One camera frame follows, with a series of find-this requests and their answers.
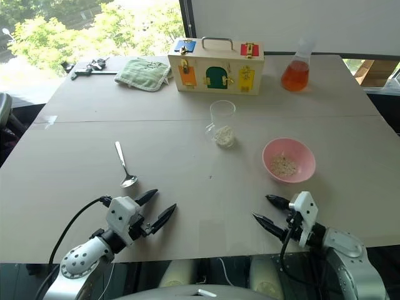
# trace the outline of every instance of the red square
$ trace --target red square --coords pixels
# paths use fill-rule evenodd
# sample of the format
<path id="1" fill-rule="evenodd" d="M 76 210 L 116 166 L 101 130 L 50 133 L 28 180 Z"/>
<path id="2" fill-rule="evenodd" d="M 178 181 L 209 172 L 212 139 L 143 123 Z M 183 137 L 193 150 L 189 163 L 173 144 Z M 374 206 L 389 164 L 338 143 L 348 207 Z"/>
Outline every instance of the red square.
<path id="1" fill-rule="evenodd" d="M 242 44 L 240 47 L 240 55 L 248 55 L 248 47 L 246 44 Z M 253 45 L 251 56 L 259 56 L 258 54 L 258 45 Z"/>

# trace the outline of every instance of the tree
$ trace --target tree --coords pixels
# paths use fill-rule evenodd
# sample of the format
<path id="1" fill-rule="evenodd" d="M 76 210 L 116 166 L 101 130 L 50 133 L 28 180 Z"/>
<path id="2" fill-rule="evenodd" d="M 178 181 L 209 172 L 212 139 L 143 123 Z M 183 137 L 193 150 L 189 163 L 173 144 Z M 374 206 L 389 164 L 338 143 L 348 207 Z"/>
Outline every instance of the tree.
<path id="1" fill-rule="evenodd" d="M 36 15 L 35 0 L 0 0 L 0 25 L 11 26 Z"/>
<path id="2" fill-rule="evenodd" d="M 47 21 L 68 16 L 112 0 L 0 0 L 0 25 L 13 28 L 25 19 L 43 16 Z"/>
<path id="3" fill-rule="evenodd" d="M 33 66 L 62 76 L 63 61 L 76 62 L 83 56 L 166 54 L 174 39 L 183 36 L 177 1 L 158 1 L 145 11 L 111 2 L 102 4 L 101 10 L 89 29 L 67 29 L 56 18 L 47 21 L 43 16 L 19 22 L 9 48 Z"/>
<path id="4" fill-rule="evenodd" d="M 363 64 L 364 60 L 363 59 L 343 59 L 344 63 L 346 66 L 349 68 L 349 70 L 354 74 Z"/>
<path id="5" fill-rule="evenodd" d="M 16 56 L 25 56 L 39 69 L 52 69 L 61 75 L 60 64 L 73 55 L 71 41 L 77 34 L 55 18 L 46 22 L 44 17 L 36 17 L 16 24 L 15 42 L 11 42 L 9 49 Z"/>

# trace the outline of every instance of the spoon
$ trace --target spoon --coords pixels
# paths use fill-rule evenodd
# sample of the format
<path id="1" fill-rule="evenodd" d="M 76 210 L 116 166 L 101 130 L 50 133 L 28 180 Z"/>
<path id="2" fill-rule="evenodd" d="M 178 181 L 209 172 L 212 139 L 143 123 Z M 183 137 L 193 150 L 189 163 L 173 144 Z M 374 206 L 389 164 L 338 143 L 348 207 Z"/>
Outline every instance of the spoon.
<path id="1" fill-rule="evenodd" d="M 117 149 L 119 159 L 121 160 L 121 164 L 126 173 L 126 177 L 124 180 L 122 180 L 120 186 L 122 188 L 127 188 L 128 186 L 131 186 L 132 184 L 134 184 L 138 180 L 138 177 L 135 175 L 129 175 L 128 171 L 126 170 L 125 160 L 124 160 L 124 156 L 123 156 L 123 150 L 121 149 L 121 144 L 119 143 L 119 141 L 115 142 L 115 148 Z"/>

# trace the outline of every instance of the orange liquid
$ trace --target orange liquid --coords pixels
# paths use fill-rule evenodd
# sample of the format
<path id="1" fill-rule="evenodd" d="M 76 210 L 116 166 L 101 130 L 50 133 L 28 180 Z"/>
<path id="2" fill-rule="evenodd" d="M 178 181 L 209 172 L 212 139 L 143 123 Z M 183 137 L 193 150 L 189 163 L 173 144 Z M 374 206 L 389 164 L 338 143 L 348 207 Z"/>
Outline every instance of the orange liquid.
<path id="1" fill-rule="evenodd" d="M 301 91 L 308 83 L 308 64 L 304 61 L 292 61 L 282 75 L 282 85 L 291 92 Z"/>

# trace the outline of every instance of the pink bowl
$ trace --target pink bowl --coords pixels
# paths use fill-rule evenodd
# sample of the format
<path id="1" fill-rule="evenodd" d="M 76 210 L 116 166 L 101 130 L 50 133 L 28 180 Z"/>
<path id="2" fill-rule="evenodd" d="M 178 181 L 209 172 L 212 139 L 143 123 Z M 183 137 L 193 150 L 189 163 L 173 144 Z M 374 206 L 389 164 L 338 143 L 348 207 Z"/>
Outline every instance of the pink bowl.
<path id="1" fill-rule="evenodd" d="M 296 163 L 296 173 L 290 176 L 278 176 L 271 170 L 272 160 L 283 155 Z M 283 183 L 301 183 L 308 180 L 315 172 L 316 162 L 314 154 L 303 143 L 294 139 L 279 138 L 270 141 L 262 152 L 262 161 L 273 178 Z"/>

